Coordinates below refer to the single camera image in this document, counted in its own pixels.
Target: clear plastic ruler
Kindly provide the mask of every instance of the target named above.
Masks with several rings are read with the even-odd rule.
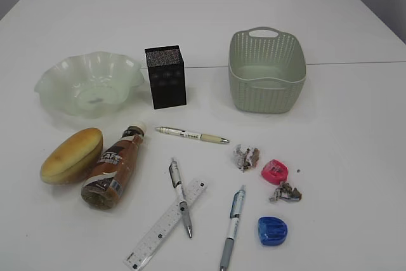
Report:
[[[190,207],[198,196],[206,189],[206,183],[200,179],[193,179],[185,188],[186,200]],[[169,209],[159,218],[148,233],[130,252],[124,263],[131,269],[140,271],[150,261],[166,237],[181,219],[179,200],[172,203]]]

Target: bottle cap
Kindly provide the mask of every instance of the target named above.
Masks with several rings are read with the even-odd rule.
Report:
[[[132,123],[130,126],[135,126],[135,127],[140,128],[144,135],[145,135],[145,132],[147,132],[147,125],[144,122],[136,121],[136,122]]]

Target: black box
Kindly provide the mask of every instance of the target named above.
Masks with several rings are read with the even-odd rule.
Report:
[[[185,64],[179,46],[145,49],[154,109],[186,105]]]

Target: blue pencil sharpener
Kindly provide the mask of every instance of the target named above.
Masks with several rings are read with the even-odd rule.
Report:
[[[258,235],[264,246],[278,246],[287,235],[287,225],[276,217],[261,217],[258,220]]]

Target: pen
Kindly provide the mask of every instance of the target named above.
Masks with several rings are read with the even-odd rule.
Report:
[[[179,210],[182,214],[183,225],[188,233],[189,238],[192,238],[192,221],[189,215],[188,203],[185,198],[185,191],[183,190],[182,181],[180,180],[178,163],[172,158],[171,165],[169,166],[169,174],[171,174],[172,185],[179,198]]]
[[[221,256],[220,271],[226,271],[230,263],[231,253],[233,252],[234,240],[237,236],[237,229],[239,227],[239,220],[242,212],[242,204],[246,196],[246,186],[242,185],[240,190],[235,193],[233,206],[230,213],[230,226],[228,228],[228,235],[224,245],[223,255]]]
[[[230,141],[228,141],[227,139],[224,139],[220,136],[205,135],[204,133],[194,133],[191,131],[186,131],[186,130],[177,129],[177,128],[162,126],[162,127],[155,127],[155,130],[159,131],[160,133],[167,133],[169,135],[182,136],[183,138],[201,140],[201,141],[206,141],[206,142],[230,143]]]

